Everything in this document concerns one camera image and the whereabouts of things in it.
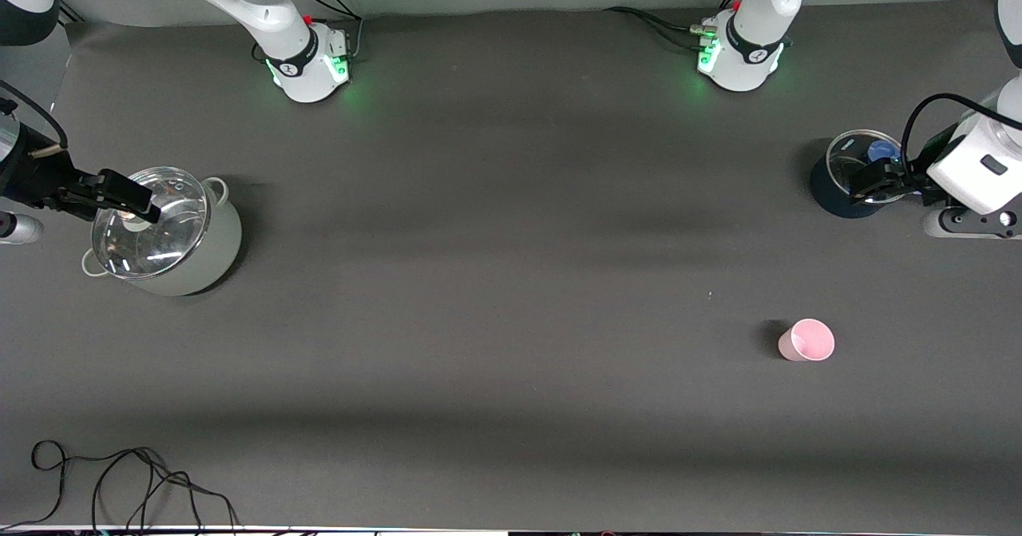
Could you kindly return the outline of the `pink plastic cup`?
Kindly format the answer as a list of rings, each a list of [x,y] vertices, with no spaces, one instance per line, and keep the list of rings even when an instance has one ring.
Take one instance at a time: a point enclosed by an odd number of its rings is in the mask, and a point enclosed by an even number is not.
[[[778,353],[794,362],[821,362],[835,349],[831,328],[818,319],[802,319],[778,338]]]

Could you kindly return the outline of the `dark grey table mat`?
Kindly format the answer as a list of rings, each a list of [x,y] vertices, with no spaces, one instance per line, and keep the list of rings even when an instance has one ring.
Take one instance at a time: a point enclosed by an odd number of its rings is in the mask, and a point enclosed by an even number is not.
[[[620,14],[379,19],[314,105],[237,26],[74,29],[74,162],[222,177],[244,241],[176,299],[85,276],[58,213],[0,248],[0,525],[53,439],[249,525],[1022,534],[1022,242],[806,185],[1004,84],[993,5],[810,6],[748,94]],[[829,359],[782,357],[802,319]]]

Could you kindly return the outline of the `glass pot lid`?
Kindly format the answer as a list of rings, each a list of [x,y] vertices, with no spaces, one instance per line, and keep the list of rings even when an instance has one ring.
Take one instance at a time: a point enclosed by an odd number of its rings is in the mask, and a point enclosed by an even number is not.
[[[91,227],[99,266],[121,279],[147,279],[181,264],[208,227],[211,200],[200,180],[173,167],[154,167],[131,179],[151,191],[156,223],[134,213],[102,209]]]

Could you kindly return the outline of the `pale green cooking pot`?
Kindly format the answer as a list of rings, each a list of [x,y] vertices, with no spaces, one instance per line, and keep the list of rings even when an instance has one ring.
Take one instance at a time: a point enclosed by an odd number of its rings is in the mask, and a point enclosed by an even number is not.
[[[211,200],[208,227],[200,243],[183,262],[147,279],[121,279],[99,266],[92,249],[81,256],[81,270],[92,278],[110,276],[158,296],[176,297],[205,291],[230,269],[240,251],[240,215],[230,200],[228,184],[220,178],[200,180]]]

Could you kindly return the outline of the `glass saucepan lid blue knob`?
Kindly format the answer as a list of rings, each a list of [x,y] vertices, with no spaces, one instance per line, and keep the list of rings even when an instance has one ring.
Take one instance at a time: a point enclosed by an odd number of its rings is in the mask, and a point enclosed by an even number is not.
[[[883,157],[897,158],[905,165],[901,144],[891,136],[875,129],[851,129],[832,140],[825,155],[825,165],[836,186],[850,197],[848,187],[858,185],[858,170]],[[905,182],[901,187],[905,196],[910,187]]]

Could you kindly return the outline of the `dark blue saucepan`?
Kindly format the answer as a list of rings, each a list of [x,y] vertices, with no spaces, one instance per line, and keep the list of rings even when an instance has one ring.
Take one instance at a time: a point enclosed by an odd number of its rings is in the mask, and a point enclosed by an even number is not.
[[[888,205],[853,204],[829,176],[825,165],[827,150],[820,160],[815,162],[810,173],[810,192],[814,200],[817,200],[821,208],[834,216],[839,216],[839,218],[861,219],[879,212],[883,206]]]

